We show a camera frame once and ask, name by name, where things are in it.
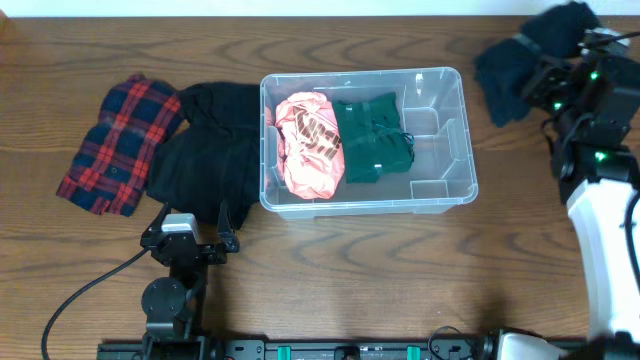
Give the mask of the pink folded garment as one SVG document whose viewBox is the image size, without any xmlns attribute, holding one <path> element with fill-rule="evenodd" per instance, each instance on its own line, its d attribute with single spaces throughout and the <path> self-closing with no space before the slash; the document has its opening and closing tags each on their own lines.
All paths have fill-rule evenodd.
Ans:
<svg viewBox="0 0 640 360">
<path fill-rule="evenodd" d="M 277 170 L 305 200 L 333 197 L 345 172 L 332 103 L 320 92 L 296 92 L 266 116 L 277 131 Z"/>
</svg>

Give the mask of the navy garment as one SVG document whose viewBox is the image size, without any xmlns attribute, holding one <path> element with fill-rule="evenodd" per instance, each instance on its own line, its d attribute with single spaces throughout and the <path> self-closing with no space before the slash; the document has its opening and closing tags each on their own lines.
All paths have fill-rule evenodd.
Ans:
<svg viewBox="0 0 640 360">
<path fill-rule="evenodd" d="M 487 48 L 474 59 L 474 79 L 481 86 L 492 123 L 503 127 L 530 111 L 521 91 L 543 56 L 579 55 L 585 32 L 600 21 L 584 2 L 570 1 L 532 17 L 514 36 Z"/>
</svg>

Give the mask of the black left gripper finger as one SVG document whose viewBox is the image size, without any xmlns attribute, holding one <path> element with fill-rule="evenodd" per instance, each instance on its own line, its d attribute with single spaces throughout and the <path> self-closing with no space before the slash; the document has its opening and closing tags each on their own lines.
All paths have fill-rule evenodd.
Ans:
<svg viewBox="0 0 640 360">
<path fill-rule="evenodd" d="M 162 231 L 162 224 L 167 215 L 171 213 L 171 207 L 168 203 L 164 203 L 159 213 L 148 227 L 148 232 L 159 233 Z"/>
<path fill-rule="evenodd" d="M 217 234 L 224 245 L 236 245 L 237 234 L 231 222 L 228 203 L 223 200 L 219 207 Z"/>
</svg>

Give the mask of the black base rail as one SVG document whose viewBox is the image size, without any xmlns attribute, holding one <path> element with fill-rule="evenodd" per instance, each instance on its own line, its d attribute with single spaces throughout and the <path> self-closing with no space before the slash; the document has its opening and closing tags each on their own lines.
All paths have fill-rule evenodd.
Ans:
<svg viewBox="0 0 640 360">
<path fill-rule="evenodd" d="M 427 359 L 562 359 L 581 346 L 579 341 L 547 341 L 510 333 L 496 338 L 437 336 L 425 342 L 277 342 L 244 339 L 222 342 L 144 340 L 105 343 L 98 359 L 201 360 L 427 360 Z"/>
</svg>

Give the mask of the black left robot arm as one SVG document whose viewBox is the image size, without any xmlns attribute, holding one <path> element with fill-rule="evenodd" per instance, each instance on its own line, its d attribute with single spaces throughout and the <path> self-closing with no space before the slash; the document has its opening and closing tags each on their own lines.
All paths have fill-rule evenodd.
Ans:
<svg viewBox="0 0 640 360">
<path fill-rule="evenodd" d="M 202 327 L 208 268 L 223 265 L 237 253 L 239 240 L 227 202 L 220 204 L 213 244 L 199 242 L 196 218 L 173 214 L 165 204 L 143 232 L 140 245 L 169 269 L 169 275 L 152 281 L 144 290 L 141 306 L 146 314 L 144 359 L 223 359 L 224 344 Z"/>
</svg>

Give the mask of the clear plastic storage bin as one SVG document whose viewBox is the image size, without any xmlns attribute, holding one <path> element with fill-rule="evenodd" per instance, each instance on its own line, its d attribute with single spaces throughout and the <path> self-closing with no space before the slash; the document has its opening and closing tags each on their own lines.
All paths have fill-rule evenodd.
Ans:
<svg viewBox="0 0 640 360">
<path fill-rule="evenodd" d="M 330 101 L 347 103 L 395 94 L 399 125 L 414 144 L 411 168 L 375 183 L 340 182 L 330 199 L 302 199 L 291 193 L 278 169 L 275 115 L 277 106 L 298 92 L 319 92 Z M 438 214 L 477 197 L 463 81 L 452 67 L 270 74 L 260 84 L 260 106 L 260 202 L 284 219 Z"/>
</svg>

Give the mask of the red navy plaid shirt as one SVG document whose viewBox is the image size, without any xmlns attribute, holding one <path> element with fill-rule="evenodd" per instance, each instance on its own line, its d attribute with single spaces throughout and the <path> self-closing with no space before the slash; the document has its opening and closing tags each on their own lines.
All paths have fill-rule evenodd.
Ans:
<svg viewBox="0 0 640 360">
<path fill-rule="evenodd" d="M 182 121 L 172 85 L 130 76 L 107 92 L 56 195 L 96 215 L 131 216 L 145 192 L 156 150 Z"/>
</svg>

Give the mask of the dark green garment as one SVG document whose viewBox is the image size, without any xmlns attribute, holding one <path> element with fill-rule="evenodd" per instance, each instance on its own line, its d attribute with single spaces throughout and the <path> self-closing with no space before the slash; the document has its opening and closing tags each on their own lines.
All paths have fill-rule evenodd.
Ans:
<svg viewBox="0 0 640 360">
<path fill-rule="evenodd" d="M 346 182 L 376 183 L 404 173 L 415 160 L 414 137 L 401 127 L 396 94 L 368 102 L 333 102 L 345 159 Z"/>
</svg>

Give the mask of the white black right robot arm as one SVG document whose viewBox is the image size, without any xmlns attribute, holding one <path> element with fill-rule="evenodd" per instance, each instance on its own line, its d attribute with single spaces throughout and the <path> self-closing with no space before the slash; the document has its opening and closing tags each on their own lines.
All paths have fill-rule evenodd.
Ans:
<svg viewBox="0 0 640 360">
<path fill-rule="evenodd" d="M 546 55 L 475 61 L 489 105 L 518 97 L 541 125 L 587 283 L 590 334 L 570 359 L 639 356 L 639 162 L 623 143 L 639 109 L 639 65 L 589 54 L 572 64 Z"/>
</svg>

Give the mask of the large black folded garment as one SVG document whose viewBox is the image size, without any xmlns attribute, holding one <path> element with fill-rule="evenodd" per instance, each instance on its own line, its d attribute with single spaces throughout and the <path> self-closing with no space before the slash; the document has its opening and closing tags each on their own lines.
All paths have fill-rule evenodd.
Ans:
<svg viewBox="0 0 640 360">
<path fill-rule="evenodd" d="M 231 224 L 242 227 L 259 200 L 260 87 L 208 82 L 181 90 L 189 126 L 153 156 L 146 193 L 209 224 L 228 206 Z"/>
</svg>

